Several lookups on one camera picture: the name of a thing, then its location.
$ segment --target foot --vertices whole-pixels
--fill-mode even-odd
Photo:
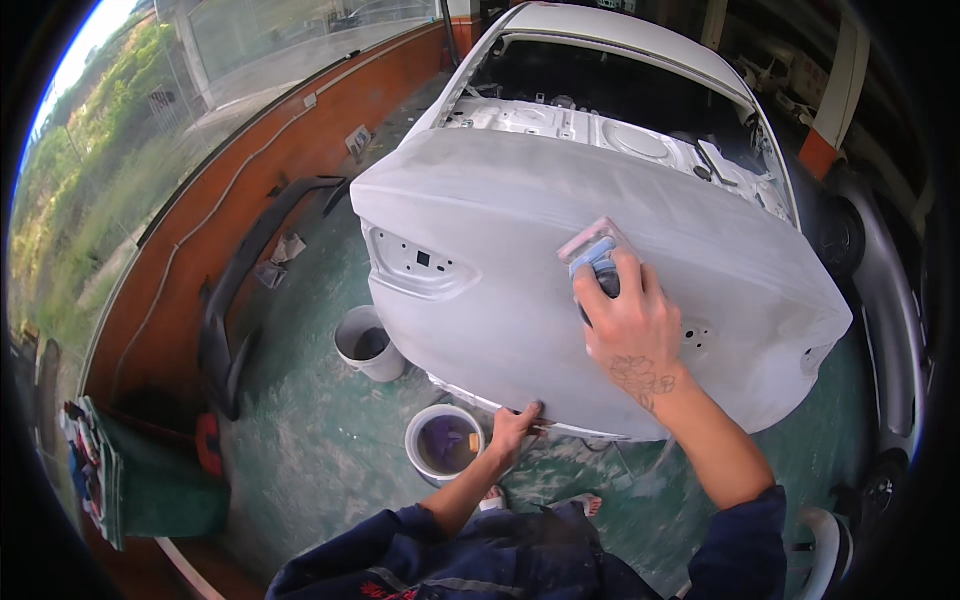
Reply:
[[[480,501],[481,511],[490,511],[493,509],[506,510],[507,498],[503,495],[500,486],[493,486],[487,491],[487,495]]]
[[[603,498],[595,496],[592,493],[581,493],[578,496],[573,496],[572,498],[551,504],[550,508],[557,509],[569,502],[574,502],[582,506],[584,509],[584,515],[590,517],[595,516],[597,511],[600,510],[600,505],[603,504]]]

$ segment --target sky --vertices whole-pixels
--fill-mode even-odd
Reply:
[[[60,61],[54,79],[36,112],[33,131],[36,133],[54,109],[60,95],[75,84],[84,72],[84,61],[90,50],[102,45],[110,34],[127,22],[137,0],[102,0],[77,33]]]

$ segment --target person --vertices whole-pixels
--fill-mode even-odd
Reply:
[[[697,385],[678,357],[681,312],[653,265],[617,248],[620,295],[609,298],[590,266],[574,291],[591,326],[587,352],[684,449],[719,512],[687,568],[686,600],[782,598],[786,555],[783,488],[759,448]],[[660,598],[605,552],[584,494],[517,515],[495,485],[528,435],[542,435],[541,406],[494,415],[490,447],[420,504],[383,511],[294,559],[269,598]],[[470,520],[478,505],[489,510]]]

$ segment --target white bucket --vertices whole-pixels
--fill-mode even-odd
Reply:
[[[362,372],[373,381],[385,383],[403,375],[407,366],[407,359],[396,349],[393,340],[374,358],[357,360],[354,353],[363,334],[378,327],[383,328],[383,322],[376,314],[376,308],[370,305],[357,306],[350,309],[337,325],[333,332],[333,342],[340,358],[344,359],[351,369]]]
[[[419,472],[423,473],[427,477],[432,477],[438,481],[449,481],[456,478],[456,476],[463,471],[458,470],[456,472],[450,472],[449,469],[439,468],[431,459],[431,457],[425,455],[423,444],[420,443],[420,433],[422,433],[423,427],[437,417],[455,417],[459,420],[463,420],[466,422],[468,429],[471,429],[469,433],[475,433],[479,436],[480,450],[476,453],[476,456],[474,456],[472,460],[476,460],[477,456],[483,454],[484,449],[487,447],[487,438],[484,436],[483,429],[480,427],[480,423],[473,418],[473,415],[457,406],[450,406],[449,404],[437,404],[436,406],[431,406],[421,410],[415,417],[413,417],[413,420],[411,420],[410,424],[407,426],[407,435],[405,440],[407,456],[410,457],[410,462],[414,464],[414,467],[416,467]],[[462,444],[469,444],[469,441],[463,440]]]

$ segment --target tattoo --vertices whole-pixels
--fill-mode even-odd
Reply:
[[[654,361],[646,356],[614,356],[608,366],[613,383],[651,413],[654,412],[654,396],[673,392],[676,383],[673,375],[657,379],[653,368]]]

